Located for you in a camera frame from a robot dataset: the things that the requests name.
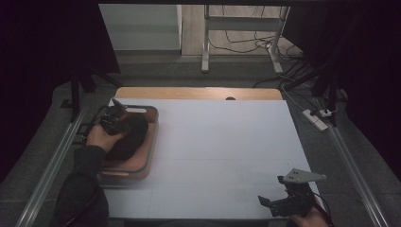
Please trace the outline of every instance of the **power strip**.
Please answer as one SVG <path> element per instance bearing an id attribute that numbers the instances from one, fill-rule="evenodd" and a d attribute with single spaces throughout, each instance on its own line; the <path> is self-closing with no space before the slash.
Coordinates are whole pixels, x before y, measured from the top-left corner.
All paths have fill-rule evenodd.
<path id="1" fill-rule="evenodd" d="M 310 110 L 304 110 L 302 112 L 302 114 L 304 114 L 304 116 L 312 123 L 316 126 L 316 128 L 318 128 L 318 130 L 320 131 L 325 131 L 327 130 L 327 126 L 326 124 L 324 124 L 321 119 L 319 119 L 319 117 L 317 115 L 311 115 L 310 114 Z"/>

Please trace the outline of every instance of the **dark background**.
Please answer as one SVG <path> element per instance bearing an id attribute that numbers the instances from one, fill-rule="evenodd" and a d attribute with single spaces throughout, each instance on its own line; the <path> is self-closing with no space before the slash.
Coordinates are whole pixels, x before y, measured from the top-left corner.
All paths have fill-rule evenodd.
<path id="1" fill-rule="evenodd" d="M 95 1 L 2 1 L 0 10 L 3 181 L 73 70 L 83 81 L 87 66 L 104 73 L 119 67 Z"/>

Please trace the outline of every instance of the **gray surface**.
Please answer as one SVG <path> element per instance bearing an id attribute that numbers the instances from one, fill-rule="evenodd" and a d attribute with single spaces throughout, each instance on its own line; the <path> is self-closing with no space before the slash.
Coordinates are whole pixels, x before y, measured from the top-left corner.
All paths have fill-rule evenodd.
<path id="1" fill-rule="evenodd" d="M 123 59 L 121 75 L 113 75 L 126 86 L 188 86 L 188 87 L 244 87 L 250 88 L 260 79 L 274 77 L 273 70 L 264 58 L 213 58 L 208 74 L 201 73 L 200 58 L 182 58 L 179 56 L 118 56 Z M 108 103 L 115 94 L 115 88 L 102 79 L 96 79 L 95 94 L 91 98 L 91 108 L 87 119 L 100 105 Z M 263 83 L 259 87 L 275 87 L 273 83 Z M 297 88 L 298 93 L 309 94 L 307 89 Z M 290 93 L 295 101 L 304 107 L 312 106 L 305 97 Z M 55 150 L 70 119 L 70 110 L 60 109 L 61 102 L 69 98 L 69 85 L 64 84 L 54 93 L 54 101 L 48 115 L 38 129 L 23 157 L 9 176 L 0 185 L 0 220 L 1 226 L 13 226 L 26 201 L 29 199 L 37 181 L 39 181 L 52 152 Z M 318 183 L 320 192 L 329 202 L 333 220 L 338 226 L 373 226 L 364 204 L 354 189 L 354 185 L 343 167 L 337 151 L 327 132 L 320 132 L 302 116 L 301 109 L 288 102 L 296 124 L 301 143 L 312 171 L 326 174 L 329 181 Z M 391 226 L 401 226 L 399 204 L 401 203 L 401 183 L 394 177 L 385 162 L 367 141 L 362 133 L 348 120 L 343 111 L 344 104 L 339 104 L 338 123 L 346 144 L 352 151 L 358 166 L 375 193 L 380 206 Z M 63 179 L 72 167 L 72 147 L 61 166 L 53 186 L 38 215 L 35 226 L 45 226 L 51 217 L 52 207 L 57 198 Z"/>

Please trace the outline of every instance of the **wooden floor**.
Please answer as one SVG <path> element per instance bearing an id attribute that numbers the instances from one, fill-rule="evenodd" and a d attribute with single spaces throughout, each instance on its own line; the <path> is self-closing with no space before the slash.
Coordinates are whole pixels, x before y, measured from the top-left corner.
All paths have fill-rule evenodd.
<path id="1" fill-rule="evenodd" d="M 280 13 L 280 7 L 263 6 L 210 6 L 210 15 L 226 15 L 238 17 L 272 17 L 277 18 Z M 212 45 L 233 49 L 239 52 L 247 52 L 257 48 L 260 42 L 250 41 L 241 43 L 232 43 L 230 41 L 247 41 L 271 37 L 274 32 L 257 31 L 210 31 L 209 40 Z M 204 6 L 203 5 L 183 5 L 183 56 L 198 56 L 202 54 L 204 36 Z M 237 53 L 225 49 L 214 48 L 210 45 L 211 55 L 268 55 L 266 48 L 260 47 L 252 52 Z M 292 43 L 285 38 L 279 41 L 279 47 L 285 51 Z M 299 49 L 291 48 L 291 54 L 298 54 Z"/>

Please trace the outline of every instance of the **wall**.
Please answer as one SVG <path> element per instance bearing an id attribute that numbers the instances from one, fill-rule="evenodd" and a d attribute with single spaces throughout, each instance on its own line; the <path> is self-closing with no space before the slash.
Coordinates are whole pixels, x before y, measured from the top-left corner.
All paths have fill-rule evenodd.
<path id="1" fill-rule="evenodd" d="M 181 5 L 99 4 L 114 50 L 180 50 Z"/>

